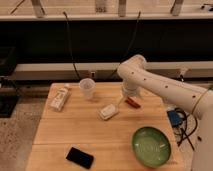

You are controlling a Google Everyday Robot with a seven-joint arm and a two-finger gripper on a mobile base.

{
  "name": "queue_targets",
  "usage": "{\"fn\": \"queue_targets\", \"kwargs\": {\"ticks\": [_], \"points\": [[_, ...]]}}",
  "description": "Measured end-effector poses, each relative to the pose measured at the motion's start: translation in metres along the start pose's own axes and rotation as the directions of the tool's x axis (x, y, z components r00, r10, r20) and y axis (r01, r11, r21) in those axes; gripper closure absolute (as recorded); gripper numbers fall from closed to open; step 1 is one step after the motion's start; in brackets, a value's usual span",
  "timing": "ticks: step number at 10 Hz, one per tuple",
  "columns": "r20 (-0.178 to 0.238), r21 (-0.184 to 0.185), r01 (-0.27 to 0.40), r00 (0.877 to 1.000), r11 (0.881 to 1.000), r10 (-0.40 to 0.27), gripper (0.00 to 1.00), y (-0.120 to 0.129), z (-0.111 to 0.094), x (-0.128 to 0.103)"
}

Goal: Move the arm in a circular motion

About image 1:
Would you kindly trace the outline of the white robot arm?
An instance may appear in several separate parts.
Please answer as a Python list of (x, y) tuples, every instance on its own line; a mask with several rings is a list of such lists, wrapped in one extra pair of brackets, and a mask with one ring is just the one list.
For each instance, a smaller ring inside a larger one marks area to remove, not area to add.
[(135, 96), (144, 88), (200, 120), (191, 171), (213, 171), (213, 90), (153, 74), (142, 55), (122, 62), (117, 74), (124, 96)]

